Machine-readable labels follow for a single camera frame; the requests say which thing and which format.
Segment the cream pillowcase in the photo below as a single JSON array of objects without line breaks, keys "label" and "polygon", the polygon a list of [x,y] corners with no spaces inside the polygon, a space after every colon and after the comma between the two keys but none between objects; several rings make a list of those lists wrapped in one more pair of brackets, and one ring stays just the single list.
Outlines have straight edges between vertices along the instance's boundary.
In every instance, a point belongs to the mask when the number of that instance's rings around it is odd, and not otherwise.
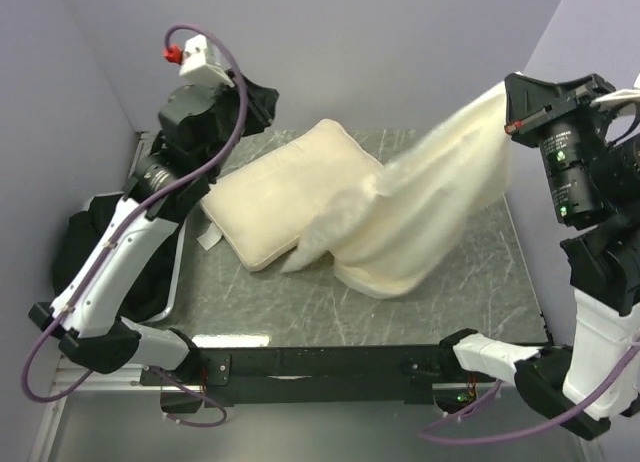
[{"label": "cream pillowcase", "polygon": [[414,290],[451,252],[469,218],[510,182],[499,82],[376,172],[339,191],[304,229],[282,270],[329,253],[349,288],[376,299]]}]

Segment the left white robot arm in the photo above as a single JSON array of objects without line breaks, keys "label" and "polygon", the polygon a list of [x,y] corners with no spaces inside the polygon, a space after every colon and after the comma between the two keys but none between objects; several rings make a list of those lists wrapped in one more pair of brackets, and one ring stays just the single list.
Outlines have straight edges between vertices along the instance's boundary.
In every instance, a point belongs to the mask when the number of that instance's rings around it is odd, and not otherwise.
[{"label": "left white robot arm", "polygon": [[30,319],[58,339],[73,363],[101,374],[142,363],[164,369],[179,384],[199,374],[200,351],[188,336],[134,322],[121,306],[209,192],[234,145],[273,123],[278,91],[233,70],[227,74],[229,83],[190,82],[169,96],[150,152],[138,160],[92,252],[53,302],[30,310]]}]

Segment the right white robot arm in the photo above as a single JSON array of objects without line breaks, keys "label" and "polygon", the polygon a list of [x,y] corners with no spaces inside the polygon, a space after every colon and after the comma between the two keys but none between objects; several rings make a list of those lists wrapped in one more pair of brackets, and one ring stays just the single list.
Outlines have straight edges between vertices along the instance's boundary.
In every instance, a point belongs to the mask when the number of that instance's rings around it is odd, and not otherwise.
[{"label": "right white robot arm", "polygon": [[639,133],[610,124],[637,111],[637,88],[596,74],[551,83],[506,77],[506,134],[541,152],[557,219],[577,235],[561,248],[576,303],[569,346],[521,346],[464,329],[440,342],[439,369],[513,384],[549,426],[592,440],[639,410]]}]

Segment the cream pillow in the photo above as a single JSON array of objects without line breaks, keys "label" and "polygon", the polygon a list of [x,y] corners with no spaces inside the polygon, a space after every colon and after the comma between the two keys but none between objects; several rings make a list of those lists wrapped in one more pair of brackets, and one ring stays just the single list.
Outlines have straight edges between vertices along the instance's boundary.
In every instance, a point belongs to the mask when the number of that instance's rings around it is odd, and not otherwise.
[{"label": "cream pillow", "polygon": [[200,207],[241,265],[261,271],[297,245],[338,192],[381,167],[338,122],[324,119],[218,179]]}]

